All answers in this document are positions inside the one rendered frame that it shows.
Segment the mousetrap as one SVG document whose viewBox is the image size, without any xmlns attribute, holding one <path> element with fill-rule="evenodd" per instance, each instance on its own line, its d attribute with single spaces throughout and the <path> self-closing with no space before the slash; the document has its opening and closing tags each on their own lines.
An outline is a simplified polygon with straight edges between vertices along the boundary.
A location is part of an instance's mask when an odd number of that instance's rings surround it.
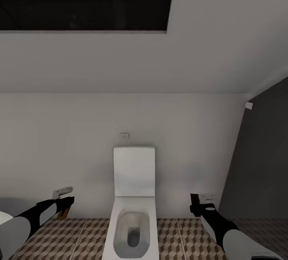
<svg viewBox="0 0 288 260">
<path fill-rule="evenodd" d="M 68 212 L 70 210 L 70 207 L 65 209 L 65 210 L 62 210 L 59 212 L 56 220 L 63 220 L 63 219 L 66 219 L 67 215 L 68 215 Z"/>
<path fill-rule="evenodd" d="M 191 194 L 191 201 L 192 201 L 192 204 L 199 204 L 200 199 L 198 197 L 198 194 Z"/>
</svg>

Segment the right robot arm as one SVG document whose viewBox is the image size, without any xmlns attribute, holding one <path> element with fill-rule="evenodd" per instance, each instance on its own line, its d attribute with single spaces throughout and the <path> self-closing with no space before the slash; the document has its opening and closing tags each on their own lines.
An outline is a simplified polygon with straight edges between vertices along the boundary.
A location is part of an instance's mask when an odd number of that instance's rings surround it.
<svg viewBox="0 0 288 260">
<path fill-rule="evenodd" d="M 195 217 L 201 217 L 203 227 L 229 260 L 284 260 L 238 230 L 233 221 L 218 213 L 213 203 L 206 203 L 206 200 L 216 200 L 214 193 L 198 194 L 198 197 L 200 203 L 190 205 L 190 211 Z"/>
</svg>

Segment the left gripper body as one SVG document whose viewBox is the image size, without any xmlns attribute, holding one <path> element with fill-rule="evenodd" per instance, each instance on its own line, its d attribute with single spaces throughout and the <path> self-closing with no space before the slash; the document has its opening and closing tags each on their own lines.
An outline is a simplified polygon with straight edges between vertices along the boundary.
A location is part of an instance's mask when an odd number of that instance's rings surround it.
<svg viewBox="0 0 288 260">
<path fill-rule="evenodd" d="M 71 207 L 71 205 L 70 205 L 70 197 L 69 196 L 65 197 L 63 199 L 56 199 L 54 201 L 57 201 L 59 203 L 59 209 L 58 209 L 58 211 L 56 213 Z"/>
</svg>

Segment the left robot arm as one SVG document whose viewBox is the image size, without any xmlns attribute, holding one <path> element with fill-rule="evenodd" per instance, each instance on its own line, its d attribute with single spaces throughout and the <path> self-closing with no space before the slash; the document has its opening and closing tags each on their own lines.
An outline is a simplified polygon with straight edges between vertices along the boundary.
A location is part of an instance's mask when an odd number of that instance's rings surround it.
<svg viewBox="0 0 288 260">
<path fill-rule="evenodd" d="M 53 191 L 51 199 L 38 202 L 33 208 L 0 224 L 0 260 L 8 260 L 36 231 L 56 213 L 74 203 L 74 197 L 60 196 L 72 193 L 73 187 Z"/>
</svg>

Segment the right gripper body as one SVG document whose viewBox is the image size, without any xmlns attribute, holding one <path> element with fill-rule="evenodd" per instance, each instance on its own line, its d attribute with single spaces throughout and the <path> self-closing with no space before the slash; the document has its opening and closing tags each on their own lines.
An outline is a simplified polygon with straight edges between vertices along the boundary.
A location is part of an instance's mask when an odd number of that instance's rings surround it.
<svg viewBox="0 0 288 260">
<path fill-rule="evenodd" d="M 214 204 L 213 203 L 210 203 L 210 204 L 192 204 L 192 207 L 193 207 L 193 211 L 194 211 L 194 216 L 195 217 L 201 217 L 201 212 L 202 212 L 202 208 L 205 207 L 205 206 L 211 206 L 213 208 L 215 208 Z"/>
</svg>

